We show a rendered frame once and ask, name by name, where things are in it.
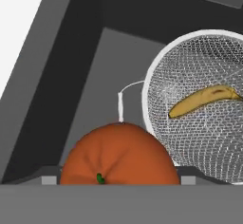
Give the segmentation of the orange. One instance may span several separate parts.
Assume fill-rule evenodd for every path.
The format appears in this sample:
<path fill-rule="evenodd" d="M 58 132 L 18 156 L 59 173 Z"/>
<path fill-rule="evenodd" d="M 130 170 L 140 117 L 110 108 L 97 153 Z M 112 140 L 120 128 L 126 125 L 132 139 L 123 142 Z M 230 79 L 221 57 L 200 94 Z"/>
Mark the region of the orange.
<path fill-rule="evenodd" d="M 67 156 L 62 185 L 179 185 L 177 169 L 162 144 L 141 127 L 114 123 L 84 135 Z"/>

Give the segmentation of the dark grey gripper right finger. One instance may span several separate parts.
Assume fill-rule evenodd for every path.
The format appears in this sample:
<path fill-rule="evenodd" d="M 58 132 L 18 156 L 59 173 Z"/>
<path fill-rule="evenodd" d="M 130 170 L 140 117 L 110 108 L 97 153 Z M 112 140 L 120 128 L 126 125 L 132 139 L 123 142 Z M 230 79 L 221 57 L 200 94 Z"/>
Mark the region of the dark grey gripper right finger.
<path fill-rule="evenodd" d="M 181 185 L 227 185 L 227 182 L 223 180 L 205 176 L 201 171 L 193 166 L 177 166 L 177 172 L 178 176 L 180 177 Z"/>

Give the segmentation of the yellow banana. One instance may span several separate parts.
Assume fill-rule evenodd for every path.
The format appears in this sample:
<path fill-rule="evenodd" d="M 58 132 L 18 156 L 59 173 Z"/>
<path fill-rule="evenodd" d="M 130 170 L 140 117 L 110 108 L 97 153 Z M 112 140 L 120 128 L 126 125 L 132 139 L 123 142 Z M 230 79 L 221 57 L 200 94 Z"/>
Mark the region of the yellow banana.
<path fill-rule="evenodd" d="M 208 86 L 194 92 L 180 102 L 176 103 L 170 109 L 168 116 L 170 118 L 177 118 L 186 115 L 208 103 L 214 103 L 220 100 L 243 101 L 243 97 L 240 96 L 231 86 L 224 84 Z"/>

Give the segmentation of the dark grey sink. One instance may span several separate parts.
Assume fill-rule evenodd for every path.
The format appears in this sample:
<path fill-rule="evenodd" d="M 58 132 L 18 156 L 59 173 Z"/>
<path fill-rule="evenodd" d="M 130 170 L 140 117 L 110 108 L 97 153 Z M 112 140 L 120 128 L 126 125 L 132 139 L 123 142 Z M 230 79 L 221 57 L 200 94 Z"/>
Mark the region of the dark grey sink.
<path fill-rule="evenodd" d="M 140 95 L 161 48 L 200 29 L 243 34 L 243 0 L 43 0 L 0 99 L 0 183 L 64 163 Z"/>

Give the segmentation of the white mesh colander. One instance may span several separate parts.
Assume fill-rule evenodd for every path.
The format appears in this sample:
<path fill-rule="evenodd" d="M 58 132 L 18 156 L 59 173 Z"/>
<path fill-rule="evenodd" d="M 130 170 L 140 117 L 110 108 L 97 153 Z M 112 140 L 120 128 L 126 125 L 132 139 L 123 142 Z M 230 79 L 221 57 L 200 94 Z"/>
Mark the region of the white mesh colander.
<path fill-rule="evenodd" d="M 182 35 L 159 52 L 141 82 L 145 128 L 174 164 L 243 185 L 243 35 L 223 29 Z M 169 117 L 176 103 L 214 85 L 230 86 L 240 98 Z"/>

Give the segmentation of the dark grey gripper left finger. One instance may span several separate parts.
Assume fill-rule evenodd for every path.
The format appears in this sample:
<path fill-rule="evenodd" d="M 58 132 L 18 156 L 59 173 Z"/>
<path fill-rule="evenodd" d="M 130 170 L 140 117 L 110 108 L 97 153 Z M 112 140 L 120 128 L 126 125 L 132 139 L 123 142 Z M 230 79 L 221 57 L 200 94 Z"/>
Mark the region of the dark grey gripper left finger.
<path fill-rule="evenodd" d="M 62 166 L 44 166 L 27 177 L 7 181 L 8 185 L 58 185 L 61 178 Z"/>

